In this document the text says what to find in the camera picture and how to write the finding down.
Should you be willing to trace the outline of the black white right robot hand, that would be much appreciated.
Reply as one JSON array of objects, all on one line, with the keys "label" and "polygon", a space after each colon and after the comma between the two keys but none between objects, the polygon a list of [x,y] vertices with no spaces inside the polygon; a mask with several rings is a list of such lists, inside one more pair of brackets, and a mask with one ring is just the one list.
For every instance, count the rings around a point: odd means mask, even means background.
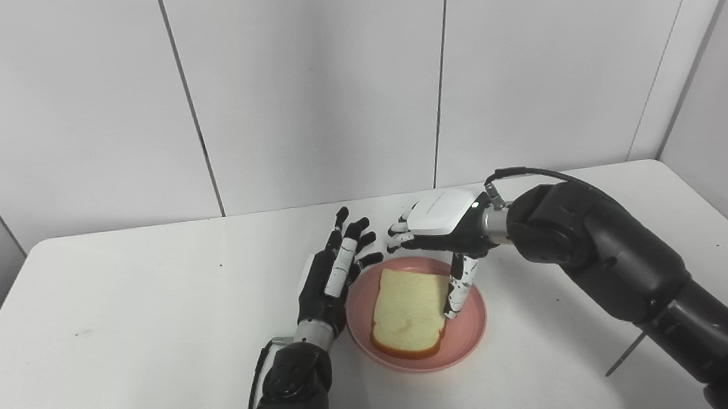
[{"label": "black white right robot hand", "polygon": [[387,253],[407,249],[451,254],[442,310],[449,320],[458,316],[468,299],[481,258],[496,247],[482,229],[483,213],[489,203],[484,192],[465,188],[432,190],[387,231]]}]

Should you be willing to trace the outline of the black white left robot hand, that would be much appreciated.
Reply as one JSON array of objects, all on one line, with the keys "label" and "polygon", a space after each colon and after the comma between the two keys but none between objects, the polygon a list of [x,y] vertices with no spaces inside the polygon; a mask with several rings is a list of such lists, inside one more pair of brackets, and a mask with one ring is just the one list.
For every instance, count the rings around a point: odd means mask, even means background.
[{"label": "black white left robot hand", "polygon": [[309,261],[298,298],[295,342],[328,349],[347,324],[350,288],[363,271],[384,259],[381,252],[365,253],[377,238],[369,229],[370,220],[349,221],[349,215],[345,206],[337,211],[325,247]]}]

